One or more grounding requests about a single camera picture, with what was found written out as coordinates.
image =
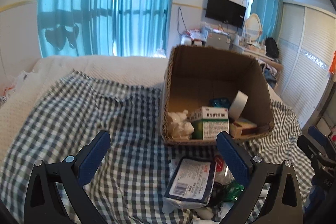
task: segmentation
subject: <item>sliding wardrobe door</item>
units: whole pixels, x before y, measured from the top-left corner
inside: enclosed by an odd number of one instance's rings
[[[279,48],[286,70],[279,81],[278,92],[293,108],[303,127],[326,88],[328,69],[335,51],[336,20],[312,8],[292,4],[285,4],[285,7],[290,10],[284,8],[287,15],[284,15],[286,22],[283,22]],[[300,37],[289,36],[295,28]]]
[[[305,8],[295,4],[283,4],[283,18],[278,41],[279,60],[283,65],[276,92],[282,96],[293,71],[301,43]]]

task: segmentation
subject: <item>white blanket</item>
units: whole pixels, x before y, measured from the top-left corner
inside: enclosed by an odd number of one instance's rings
[[[52,56],[40,59],[24,85],[0,108],[0,161],[22,127],[36,101],[59,78],[73,69],[94,78],[113,80],[122,84],[161,87],[167,59],[146,57]],[[269,86],[270,97],[281,101]]]

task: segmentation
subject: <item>cardboard box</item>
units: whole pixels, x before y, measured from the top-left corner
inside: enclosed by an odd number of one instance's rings
[[[204,106],[190,113],[188,118],[194,127],[193,139],[213,141],[219,132],[229,132],[227,108]]]
[[[248,96],[242,117],[255,123],[247,140],[267,136],[274,127],[267,83],[256,59],[212,47],[177,46],[171,51],[161,100],[161,134],[166,144],[213,145],[212,140],[176,141],[167,132],[167,113],[209,105],[209,100],[227,97],[231,102],[238,91]]]

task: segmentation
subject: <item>television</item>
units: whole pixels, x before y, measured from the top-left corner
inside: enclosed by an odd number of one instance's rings
[[[208,0],[205,17],[243,27],[246,8],[229,0]]]

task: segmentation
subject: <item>blue curtain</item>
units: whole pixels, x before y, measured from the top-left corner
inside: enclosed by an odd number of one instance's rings
[[[263,34],[259,40],[266,37],[277,39],[282,20],[283,0],[253,0],[251,14],[256,13],[262,24]]]
[[[171,2],[38,0],[42,56],[152,56],[166,48]]]

